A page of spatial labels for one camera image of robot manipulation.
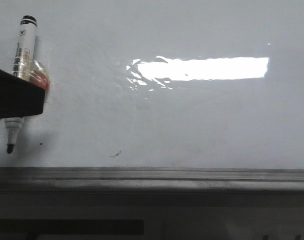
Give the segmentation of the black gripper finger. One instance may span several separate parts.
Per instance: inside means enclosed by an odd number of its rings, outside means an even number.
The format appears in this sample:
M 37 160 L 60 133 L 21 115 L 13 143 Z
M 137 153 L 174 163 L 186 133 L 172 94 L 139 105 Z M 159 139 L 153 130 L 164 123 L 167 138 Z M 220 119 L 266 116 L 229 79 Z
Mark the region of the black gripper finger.
M 40 115 L 45 90 L 0 70 L 0 119 Z

